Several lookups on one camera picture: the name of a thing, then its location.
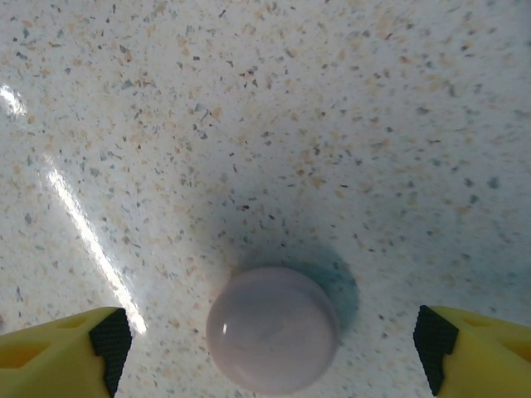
speckled countertop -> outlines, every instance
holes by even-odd
[[[2,332],[122,305],[119,396],[252,397],[208,356],[209,306],[241,267],[298,263],[340,276],[343,335],[297,396],[430,396],[420,304],[531,324],[530,16],[3,2]]]

yellow plastic part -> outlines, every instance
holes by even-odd
[[[108,398],[89,331],[117,308],[97,308],[0,336],[0,398]]]
[[[430,307],[459,329],[444,356],[440,398],[530,398],[531,328],[447,307]]]

terrazzo surface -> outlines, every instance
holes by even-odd
[[[418,306],[531,325],[531,3],[0,4],[0,331],[124,306],[120,397],[242,398],[231,274],[299,267],[342,322],[296,397],[431,396]]]

white speckled surface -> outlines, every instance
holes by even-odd
[[[210,303],[241,267],[308,263],[357,288],[297,396],[430,396],[420,304],[531,324],[530,15],[3,2],[1,91],[27,112],[0,99],[2,332],[125,305],[119,396],[252,397],[208,356]]]

black rubber pad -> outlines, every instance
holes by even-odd
[[[98,323],[89,332],[89,335],[94,353],[104,359],[104,382],[112,398],[118,390],[118,382],[124,370],[125,359],[131,348],[132,337],[125,310],[118,308]]]
[[[454,351],[458,333],[459,329],[441,315],[426,305],[421,306],[413,340],[434,396],[439,393],[445,378],[442,358]]]

